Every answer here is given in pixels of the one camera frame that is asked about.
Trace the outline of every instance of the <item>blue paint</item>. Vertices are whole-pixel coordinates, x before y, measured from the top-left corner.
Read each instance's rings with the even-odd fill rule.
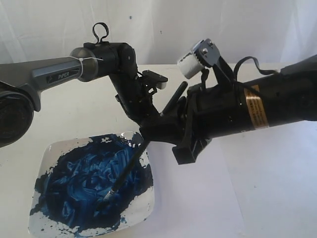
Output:
[[[112,142],[102,142],[109,137]],[[86,229],[111,228],[115,231],[120,222],[126,222],[120,214],[135,196],[153,186],[150,165],[145,168],[139,162],[130,173],[114,200],[101,211],[97,204],[112,187],[120,172],[127,165],[140,143],[135,134],[132,141],[115,134],[91,137],[92,142],[61,156],[51,173],[37,179],[35,190],[41,194],[39,203],[30,215],[42,212],[56,222],[70,228],[79,226],[76,237]]]

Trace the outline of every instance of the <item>white tabletop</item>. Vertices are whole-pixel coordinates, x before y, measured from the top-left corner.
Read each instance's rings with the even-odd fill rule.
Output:
[[[264,64],[263,68],[281,68]],[[174,65],[143,65],[169,78],[163,109],[185,80]],[[240,81],[260,77],[242,66]],[[199,82],[199,77],[189,81]],[[213,76],[208,85],[214,85]],[[77,80],[42,94],[42,110],[18,142],[0,149],[0,236],[31,237],[28,216],[43,152],[51,143],[137,130],[108,78]],[[166,143],[148,148],[156,204],[144,222],[107,237],[315,237],[317,123],[299,122],[214,139],[195,164],[177,165]]]

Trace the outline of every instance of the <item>yellow warning label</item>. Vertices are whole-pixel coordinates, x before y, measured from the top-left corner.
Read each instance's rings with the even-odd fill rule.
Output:
[[[257,91],[260,91],[258,85],[252,86]],[[262,99],[257,95],[250,92],[248,89],[244,89],[244,95],[246,96],[246,102],[250,114],[252,124],[255,129],[262,129],[268,126],[265,110],[263,107]]]

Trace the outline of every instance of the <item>white backdrop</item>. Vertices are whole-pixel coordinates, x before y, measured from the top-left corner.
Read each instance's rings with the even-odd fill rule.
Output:
[[[0,63],[67,56],[94,41],[128,42],[139,64],[173,64],[211,38],[228,62],[292,62],[317,54],[316,0],[0,0]]]

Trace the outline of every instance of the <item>square plate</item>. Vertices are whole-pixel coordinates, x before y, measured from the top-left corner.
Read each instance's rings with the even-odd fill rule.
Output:
[[[35,183],[29,232],[39,238],[93,237],[145,220],[154,207],[146,151],[110,204],[96,209],[141,142],[138,133],[125,132],[50,145]]]

